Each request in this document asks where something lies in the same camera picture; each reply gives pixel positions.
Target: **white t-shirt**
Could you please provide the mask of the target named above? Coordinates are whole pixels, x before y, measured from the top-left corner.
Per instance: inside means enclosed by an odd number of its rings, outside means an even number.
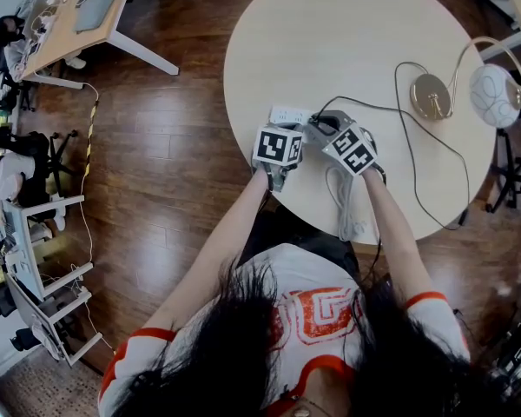
[[[25,174],[25,180],[35,173],[35,159],[21,156],[18,153],[6,153],[0,161],[0,201],[14,199],[19,187],[16,176]]]
[[[273,323],[276,342],[276,392],[284,388],[302,395],[308,375],[316,368],[330,367],[345,380],[353,376],[360,355],[360,335],[352,316],[351,304],[359,288],[347,272],[332,262],[290,244],[271,248],[253,258],[255,264],[270,261],[277,283],[277,314]],[[99,414],[110,416],[118,394],[129,386],[133,376],[149,368],[171,341],[166,364],[183,354],[193,338],[209,303],[178,333],[158,328],[139,329],[123,343],[110,362],[99,395]],[[364,320],[356,301],[357,316]],[[444,350],[469,360],[469,351],[452,309],[439,292],[427,292],[409,300],[407,313],[419,321],[426,335]],[[290,400],[267,402],[267,415],[280,415]]]

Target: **red sleeve trim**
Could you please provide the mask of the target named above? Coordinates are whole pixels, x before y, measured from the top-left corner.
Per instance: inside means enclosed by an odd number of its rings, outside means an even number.
[[[440,292],[423,292],[422,294],[413,296],[411,300],[406,302],[406,309],[423,300],[444,300],[445,302],[448,302],[447,298],[445,298],[445,295],[441,294]]]
[[[141,328],[136,330],[133,334],[131,334],[127,341],[122,343],[122,345],[115,351],[114,358],[108,364],[106,368],[106,373],[104,374],[104,378],[102,379],[102,387],[101,392],[98,396],[98,400],[102,399],[102,396],[110,386],[110,383],[115,380],[115,364],[123,360],[125,358],[125,354],[128,352],[128,341],[133,337],[154,337],[160,338],[161,340],[173,341],[175,338],[175,332],[173,330],[160,329],[160,328]]]
[[[314,369],[320,367],[330,367],[338,373],[338,375],[347,383],[353,380],[353,369],[349,367],[340,357],[335,355],[321,355],[310,360],[301,370],[301,375],[297,386],[287,393],[288,396],[303,395],[307,387],[307,379]],[[268,417],[276,417],[282,415],[289,410],[295,402],[293,400],[277,400],[267,408],[266,415]]]

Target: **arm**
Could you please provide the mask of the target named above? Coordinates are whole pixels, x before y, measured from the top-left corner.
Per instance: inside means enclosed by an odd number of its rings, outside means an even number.
[[[362,175],[373,205],[396,296],[400,301],[406,301],[432,291],[431,277],[420,259],[415,237],[398,204],[375,169],[370,168]]]
[[[205,242],[191,269],[147,321],[146,328],[181,328],[212,300],[224,264],[239,257],[245,247],[267,185],[267,174],[257,170]]]

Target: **table leg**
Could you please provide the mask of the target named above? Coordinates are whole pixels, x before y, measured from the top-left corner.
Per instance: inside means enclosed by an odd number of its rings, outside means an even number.
[[[48,85],[55,85],[57,87],[66,87],[73,89],[82,89],[83,84],[81,82],[74,82],[66,79],[59,79],[57,77],[40,76],[37,73],[32,76],[25,77],[24,80],[34,83],[47,83]]]
[[[502,40],[501,43],[508,50],[512,50],[516,46],[521,45],[521,31],[516,32],[513,36],[509,36],[509,37],[505,38],[504,40]],[[480,58],[482,58],[483,60],[489,60],[502,52],[504,52],[504,50],[502,50],[499,46],[492,45],[491,47],[480,51]]]
[[[156,68],[164,71],[165,73],[177,76],[180,73],[180,69],[168,60],[158,56],[151,50],[147,50],[144,46],[137,43],[135,40],[131,40],[129,37],[124,36],[118,31],[112,31],[108,42],[117,46],[120,50],[124,50],[135,57],[139,57],[147,63],[155,66]]]

